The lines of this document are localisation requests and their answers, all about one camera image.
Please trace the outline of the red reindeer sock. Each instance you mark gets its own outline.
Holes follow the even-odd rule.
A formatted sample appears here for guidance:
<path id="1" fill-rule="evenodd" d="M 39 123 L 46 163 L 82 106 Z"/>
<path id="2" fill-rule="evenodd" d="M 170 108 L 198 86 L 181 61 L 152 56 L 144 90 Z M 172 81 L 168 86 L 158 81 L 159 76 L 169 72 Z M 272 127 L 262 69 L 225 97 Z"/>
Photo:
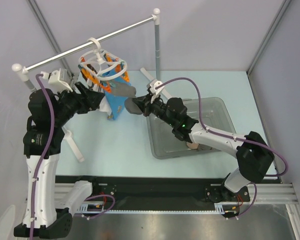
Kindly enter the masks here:
<path id="1" fill-rule="evenodd" d="M 191 150 L 197 150 L 199 147 L 198 143 L 190 143 L 190 142 L 186 142 L 186 145 L 189 149 Z"/>

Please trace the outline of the white black striped sock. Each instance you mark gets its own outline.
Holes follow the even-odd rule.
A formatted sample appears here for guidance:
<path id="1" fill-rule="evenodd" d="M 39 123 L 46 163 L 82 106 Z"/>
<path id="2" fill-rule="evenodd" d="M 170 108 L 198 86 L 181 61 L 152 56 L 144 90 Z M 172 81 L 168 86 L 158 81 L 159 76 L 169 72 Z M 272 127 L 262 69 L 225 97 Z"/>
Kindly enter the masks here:
<path id="1" fill-rule="evenodd" d="M 108 115 L 110 115 L 112 113 L 112 109 L 107 101 L 106 96 L 104 96 L 102 98 L 101 102 L 99 103 L 99 111 L 107 113 Z"/>

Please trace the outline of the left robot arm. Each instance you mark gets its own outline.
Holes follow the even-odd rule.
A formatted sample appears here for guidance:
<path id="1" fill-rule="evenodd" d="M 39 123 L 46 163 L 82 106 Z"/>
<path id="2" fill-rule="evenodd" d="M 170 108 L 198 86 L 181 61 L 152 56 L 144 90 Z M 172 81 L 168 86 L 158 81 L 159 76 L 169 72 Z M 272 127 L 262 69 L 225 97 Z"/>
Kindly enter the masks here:
<path id="1" fill-rule="evenodd" d="M 103 92 L 93 91 L 81 82 L 75 87 L 76 90 L 57 94 L 41 88 L 29 96 L 31 115 L 23 137 L 28 173 L 27 205 L 22 223 L 13 230 L 17 238 L 66 237 L 84 200 L 95 200 L 100 195 L 98 185 L 79 180 L 61 201 L 55 201 L 56 170 L 65 137 L 63 127 L 74 115 L 98 109 L 105 97 Z"/>

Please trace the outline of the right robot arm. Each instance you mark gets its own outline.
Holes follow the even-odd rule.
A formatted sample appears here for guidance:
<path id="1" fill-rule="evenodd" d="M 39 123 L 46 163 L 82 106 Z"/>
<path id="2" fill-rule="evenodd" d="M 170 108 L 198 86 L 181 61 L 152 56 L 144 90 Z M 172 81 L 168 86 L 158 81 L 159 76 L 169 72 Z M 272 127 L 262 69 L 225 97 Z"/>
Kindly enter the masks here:
<path id="1" fill-rule="evenodd" d="M 172 97 L 163 102 L 160 97 L 147 95 L 128 98 L 128 112 L 135 115 L 155 115 L 172 128 L 173 135 L 180 141 L 217 149 L 236 158 L 238 167 L 222 182 L 221 196 L 232 201 L 239 191 L 250 183 L 262 182 L 275 156 L 257 132 L 239 135 L 203 125 L 187 114 L 181 98 Z"/>

